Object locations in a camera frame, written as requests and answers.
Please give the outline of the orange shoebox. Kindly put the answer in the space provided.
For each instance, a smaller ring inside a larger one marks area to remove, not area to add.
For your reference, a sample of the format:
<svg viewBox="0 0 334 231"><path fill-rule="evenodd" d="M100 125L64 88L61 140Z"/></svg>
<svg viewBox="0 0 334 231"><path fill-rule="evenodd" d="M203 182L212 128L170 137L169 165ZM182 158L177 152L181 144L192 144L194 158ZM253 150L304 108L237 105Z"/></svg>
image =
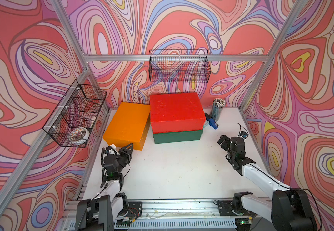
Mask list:
<svg viewBox="0 0 334 231"><path fill-rule="evenodd" d="M149 105L122 102L111 119L103 139L107 144L123 147L133 143L134 149L144 147L150 127Z"/></svg>

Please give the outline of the red shoebox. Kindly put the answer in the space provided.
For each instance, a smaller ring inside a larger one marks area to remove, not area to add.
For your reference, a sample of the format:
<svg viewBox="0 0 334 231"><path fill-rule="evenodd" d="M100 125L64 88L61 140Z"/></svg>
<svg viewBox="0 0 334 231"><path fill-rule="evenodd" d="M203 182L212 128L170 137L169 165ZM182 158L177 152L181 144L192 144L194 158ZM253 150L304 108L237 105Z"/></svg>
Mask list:
<svg viewBox="0 0 334 231"><path fill-rule="evenodd" d="M152 95L150 107L154 134L200 131L206 121L201 101L195 92Z"/></svg>

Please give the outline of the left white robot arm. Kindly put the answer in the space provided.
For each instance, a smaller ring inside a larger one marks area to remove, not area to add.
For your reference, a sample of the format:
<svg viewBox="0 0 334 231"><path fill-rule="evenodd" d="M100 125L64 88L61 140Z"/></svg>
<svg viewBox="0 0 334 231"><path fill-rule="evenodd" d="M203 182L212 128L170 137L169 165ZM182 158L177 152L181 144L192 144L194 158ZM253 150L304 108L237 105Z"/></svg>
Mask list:
<svg viewBox="0 0 334 231"><path fill-rule="evenodd" d="M130 165L133 148L130 143L118 151L113 144L102 149L101 189L95 196L78 203L76 231L113 231L117 216L128 213L127 196L121 192L124 185L122 171Z"/></svg>

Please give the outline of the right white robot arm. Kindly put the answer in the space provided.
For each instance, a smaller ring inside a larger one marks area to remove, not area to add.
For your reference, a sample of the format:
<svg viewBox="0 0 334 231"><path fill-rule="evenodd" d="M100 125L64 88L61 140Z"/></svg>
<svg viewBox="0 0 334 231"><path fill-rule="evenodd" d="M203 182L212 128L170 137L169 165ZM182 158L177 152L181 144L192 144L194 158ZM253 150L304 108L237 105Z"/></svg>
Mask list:
<svg viewBox="0 0 334 231"><path fill-rule="evenodd" d="M277 231L319 231L321 222L316 222L311 207L308 189L292 188L265 173L255 161L246 156L245 138L242 132L237 137L221 135L218 144L226 151L226 160L241 176L253 182L268 197L259 198L251 192L235 193L230 208L237 215L253 212L271 222Z"/></svg>

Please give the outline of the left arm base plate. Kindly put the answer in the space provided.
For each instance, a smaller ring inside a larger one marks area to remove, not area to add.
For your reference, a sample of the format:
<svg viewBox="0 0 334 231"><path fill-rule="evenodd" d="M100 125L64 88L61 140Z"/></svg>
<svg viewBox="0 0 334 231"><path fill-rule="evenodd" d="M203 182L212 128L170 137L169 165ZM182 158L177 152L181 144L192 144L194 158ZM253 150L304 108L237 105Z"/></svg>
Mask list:
<svg viewBox="0 0 334 231"><path fill-rule="evenodd" d="M128 202L127 210L117 216L117 221L131 223L133 220L137 220L142 216L142 201Z"/></svg>

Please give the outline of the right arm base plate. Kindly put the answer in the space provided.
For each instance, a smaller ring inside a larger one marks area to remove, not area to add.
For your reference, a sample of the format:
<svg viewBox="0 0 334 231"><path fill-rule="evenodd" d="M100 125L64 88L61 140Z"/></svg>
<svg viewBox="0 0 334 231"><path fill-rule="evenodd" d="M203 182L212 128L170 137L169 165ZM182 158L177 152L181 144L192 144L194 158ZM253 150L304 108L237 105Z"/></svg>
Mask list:
<svg viewBox="0 0 334 231"><path fill-rule="evenodd" d="M253 216L250 211L247 210L235 210L232 207L231 200L214 200L214 205L217 206L220 216Z"/></svg>

